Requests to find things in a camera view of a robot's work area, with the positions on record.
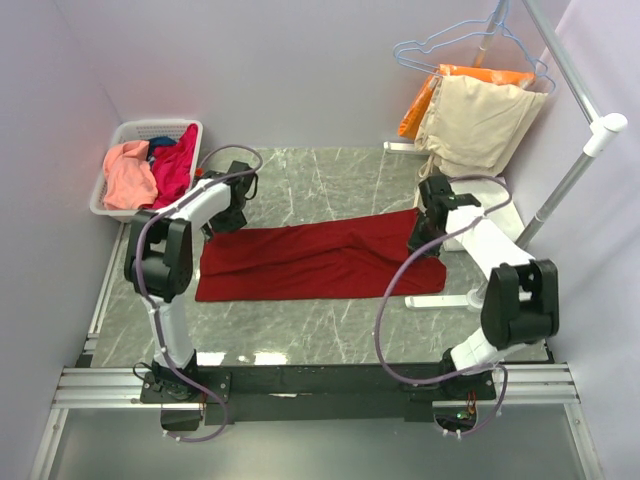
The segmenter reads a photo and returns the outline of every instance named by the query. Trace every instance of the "white pole clamp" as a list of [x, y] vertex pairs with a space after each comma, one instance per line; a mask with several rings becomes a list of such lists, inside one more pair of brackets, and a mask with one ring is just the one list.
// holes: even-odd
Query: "white pole clamp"
[[591, 138], [582, 151], [590, 157], [597, 157], [609, 145], [616, 135], [627, 128], [627, 117], [621, 113], [610, 113], [595, 119], [589, 128]]

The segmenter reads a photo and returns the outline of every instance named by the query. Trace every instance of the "clothes hanger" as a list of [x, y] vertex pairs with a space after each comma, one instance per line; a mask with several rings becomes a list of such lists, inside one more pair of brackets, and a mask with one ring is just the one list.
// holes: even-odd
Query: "clothes hanger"
[[474, 36], [488, 36], [488, 35], [495, 35], [496, 32], [500, 31], [500, 35], [502, 35], [503, 37], [509, 38], [511, 40], [513, 40], [516, 45], [518, 45], [518, 47], [520, 47], [520, 50], [522, 50], [522, 52], [524, 53], [525, 59], [527, 60], [527, 62], [531, 65], [532, 69], [533, 69], [533, 73], [536, 75], [536, 79], [538, 78], [545, 78], [549, 81], [549, 83], [551, 84], [551, 90], [549, 93], [552, 93], [555, 88], [556, 88], [556, 82], [549, 77], [549, 75], [547, 74], [549, 67], [546, 63], [544, 63], [542, 60], [540, 60], [539, 58], [533, 58], [527, 48], [524, 46], [524, 44], [522, 43], [522, 41], [516, 37], [511, 30], [507, 27], [507, 25], [505, 24], [507, 15], [509, 14], [509, 5], [510, 5], [510, 1], [507, 0], [506, 2], [506, 8], [505, 8], [505, 12], [504, 15], [502, 16], [502, 19], [496, 24], [496, 29], [493, 32], [472, 32], [472, 33], [468, 33], [466, 35], [463, 35], [461, 37], [458, 37], [456, 39], [453, 40], [449, 40], [447, 42], [443, 42], [443, 43], [439, 43], [437, 45], [434, 45], [432, 47], [430, 47], [428, 50], [426, 50], [426, 46], [429, 44], [429, 42], [431, 42], [433, 39], [439, 37], [440, 35], [450, 32], [452, 30], [455, 30], [458, 27], [461, 27], [463, 25], [486, 25], [491, 21], [491, 18], [496, 14], [496, 11], [498, 10], [499, 7], [496, 7], [496, 9], [491, 12], [491, 14], [489, 15], [489, 17], [487, 17], [486, 20], [465, 20], [463, 22], [460, 23], [456, 23], [455, 25], [452, 25], [448, 28], [445, 28], [444, 30], [435, 33], [433, 35], [431, 35], [429, 38], [427, 38], [427, 40], [425, 40], [424, 42], [418, 42], [416, 40], [410, 40], [407, 42], [400, 42], [398, 43], [394, 48], [393, 48], [393, 56], [395, 57], [396, 61], [398, 62], [398, 64], [402, 65], [403, 67], [408, 67], [408, 68], [412, 68], [415, 70], [419, 70], [421, 72], [426, 72], [430, 75], [434, 75], [434, 76], [438, 76], [441, 77], [442, 75], [440, 73], [438, 73], [438, 69], [439, 69], [439, 65], [434, 65], [431, 63], [427, 63], [427, 62], [421, 62], [419, 60], [414, 60], [412, 58], [409, 58], [407, 56], [405, 56], [405, 53], [407, 52], [419, 52], [422, 53], [424, 55], [428, 55], [431, 52], [433, 52], [434, 50], [438, 49], [438, 48], [442, 48], [448, 45], [453, 45], [459, 41], [462, 41], [466, 38], [470, 38], [470, 37], [474, 37]]

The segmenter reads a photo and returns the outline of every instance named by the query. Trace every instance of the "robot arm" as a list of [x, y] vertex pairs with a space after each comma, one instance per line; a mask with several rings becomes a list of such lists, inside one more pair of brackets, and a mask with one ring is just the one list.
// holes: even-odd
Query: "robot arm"
[[[227, 173], [249, 169], [246, 163], [236, 161]], [[221, 174], [207, 172], [195, 188], [212, 183], [217, 176]], [[176, 213], [154, 224], [147, 234], [142, 261], [145, 285], [159, 309], [162, 333], [171, 359], [178, 369], [187, 374], [193, 375], [196, 369], [195, 348], [187, 330], [184, 308], [184, 292], [193, 274], [193, 235], [201, 229], [212, 235], [213, 231], [232, 232], [246, 225], [242, 209], [254, 179], [257, 184], [257, 175], [254, 174], [214, 185]], [[136, 244], [142, 228], [154, 215], [154, 212], [141, 210], [131, 222], [124, 273], [137, 293], [140, 289], [135, 274]], [[154, 310], [143, 297], [142, 301], [149, 313], [156, 345], [154, 366], [168, 369], [153, 319]]]
[[[507, 355], [558, 332], [558, 274], [549, 260], [535, 260], [516, 246], [469, 194], [456, 195], [443, 175], [420, 184], [421, 213], [410, 250], [464, 229], [456, 239], [489, 280], [480, 314], [481, 327], [450, 351], [456, 370], [497, 363]], [[440, 247], [427, 255], [439, 255]]]

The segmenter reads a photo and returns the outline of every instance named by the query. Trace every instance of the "red towel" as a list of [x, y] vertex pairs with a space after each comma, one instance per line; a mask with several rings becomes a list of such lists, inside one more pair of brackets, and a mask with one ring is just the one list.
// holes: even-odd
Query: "red towel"
[[[381, 297], [408, 257], [417, 210], [218, 234], [200, 259], [198, 302]], [[420, 258], [394, 295], [436, 293], [446, 268]]]
[[193, 150], [198, 140], [198, 126], [193, 123], [187, 127], [177, 144], [170, 147], [156, 147], [153, 156], [156, 158], [151, 173], [156, 179], [158, 198], [153, 203], [154, 209], [166, 207], [185, 194], [191, 183], [191, 164]]

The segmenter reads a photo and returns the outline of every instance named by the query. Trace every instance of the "laundry basket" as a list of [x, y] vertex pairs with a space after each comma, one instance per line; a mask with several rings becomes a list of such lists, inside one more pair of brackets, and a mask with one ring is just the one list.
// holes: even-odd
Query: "laundry basket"
[[[168, 120], [136, 120], [126, 122], [118, 127], [113, 134], [109, 148], [124, 142], [133, 140], [149, 140], [153, 137], [167, 136], [178, 141], [187, 127], [195, 123], [198, 126], [198, 138], [193, 149], [193, 159], [191, 160], [191, 170], [189, 172], [191, 181], [196, 171], [198, 155], [200, 153], [200, 142], [202, 140], [202, 124], [196, 120], [168, 119]], [[91, 195], [90, 210], [96, 215], [106, 215], [121, 222], [130, 222], [131, 218], [138, 210], [107, 210], [104, 206], [104, 196], [107, 193], [107, 182], [102, 169], [98, 176], [98, 181]]]

